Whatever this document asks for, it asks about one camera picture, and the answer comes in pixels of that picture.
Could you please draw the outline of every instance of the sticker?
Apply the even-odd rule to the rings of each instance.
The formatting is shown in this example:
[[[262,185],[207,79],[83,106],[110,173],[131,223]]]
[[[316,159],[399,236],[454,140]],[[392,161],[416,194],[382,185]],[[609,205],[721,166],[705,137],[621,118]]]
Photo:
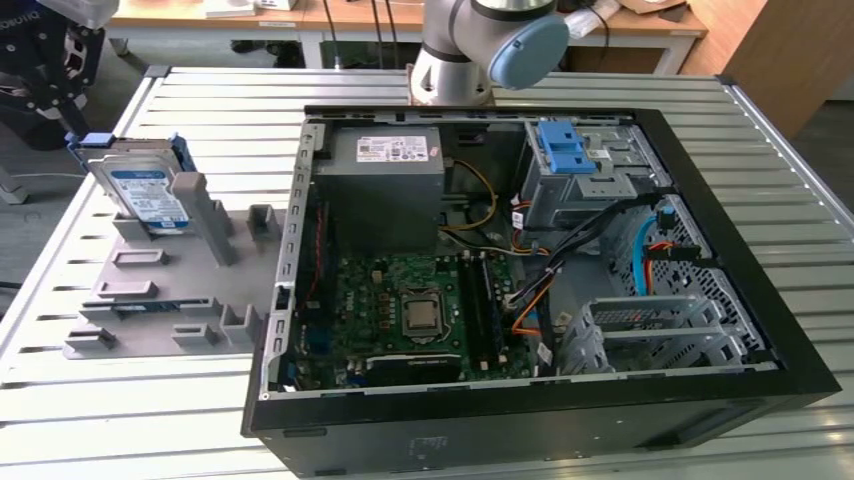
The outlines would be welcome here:
[[[516,230],[525,229],[525,213],[512,212],[512,228]]]
[[[358,162],[426,162],[427,137],[360,137]]]
[[[611,153],[607,150],[587,150],[587,158],[591,160],[610,160]]]
[[[142,305],[116,305],[114,310],[118,312],[143,312],[147,309]]]
[[[422,437],[410,440],[410,457],[427,460],[448,446],[448,437]]]
[[[274,28],[296,28],[296,24],[294,22],[258,22],[258,26]]]
[[[541,342],[539,347],[537,347],[537,356],[539,357],[539,359],[543,361],[546,365],[551,366],[553,354],[551,354],[551,350],[549,350],[549,347],[543,342]]]
[[[190,217],[168,191],[170,179],[159,170],[124,170],[110,173],[122,198],[139,220],[155,228],[186,228]]]

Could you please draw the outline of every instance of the ram slot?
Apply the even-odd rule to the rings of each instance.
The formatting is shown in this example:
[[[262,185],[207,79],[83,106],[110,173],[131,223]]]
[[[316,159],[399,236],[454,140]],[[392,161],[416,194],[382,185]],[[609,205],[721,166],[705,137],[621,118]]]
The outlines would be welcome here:
[[[458,258],[456,261],[460,306],[466,323],[468,360],[476,370],[488,370],[498,362],[496,338],[492,321],[494,305],[491,285],[484,275],[480,258]]]

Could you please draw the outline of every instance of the metal table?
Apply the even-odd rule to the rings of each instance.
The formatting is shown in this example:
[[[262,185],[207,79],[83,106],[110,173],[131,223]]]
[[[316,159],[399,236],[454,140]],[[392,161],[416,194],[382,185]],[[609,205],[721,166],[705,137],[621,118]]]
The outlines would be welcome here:
[[[116,134],[190,139],[212,197],[284,206],[302,109],[399,104],[399,72],[176,68],[146,78]],[[554,75],[499,104],[661,109],[845,391],[691,450],[428,472],[428,477],[851,478],[854,220],[737,88],[713,78]],[[115,237],[89,176],[0,323],[0,477],[290,478],[239,435],[250,356],[68,361]]]

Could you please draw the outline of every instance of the power cable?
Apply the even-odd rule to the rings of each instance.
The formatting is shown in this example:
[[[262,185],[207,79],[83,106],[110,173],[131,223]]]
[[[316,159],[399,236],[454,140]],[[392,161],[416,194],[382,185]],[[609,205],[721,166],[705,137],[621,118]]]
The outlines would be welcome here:
[[[398,28],[395,27],[395,15],[391,13],[391,3],[386,0],[386,10],[388,10],[388,24],[391,25],[391,41],[395,51],[395,70],[400,69],[400,52],[398,51]]]
[[[342,55],[338,50],[338,34],[335,33],[335,22],[332,21],[332,13],[330,12],[330,2],[323,0],[323,9],[326,10],[326,20],[330,22],[330,32],[332,33],[332,51],[335,55],[335,69],[342,68]]]
[[[376,26],[376,41],[379,43],[379,69],[384,70],[383,65],[383,33],[379,26],[379,13],[376,12],[376,0],[371,0],[371,9],[374,10],[374,25]]]

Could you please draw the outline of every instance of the blue hard drive label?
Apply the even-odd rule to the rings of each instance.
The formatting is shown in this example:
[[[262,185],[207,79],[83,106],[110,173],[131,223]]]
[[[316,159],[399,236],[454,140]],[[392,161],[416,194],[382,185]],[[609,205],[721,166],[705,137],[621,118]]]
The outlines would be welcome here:
[[[190,225],[184,207],[170,193],[166,172],[118,170],[110,175],[122,198],[146,225],[154,228],[186,228]]]

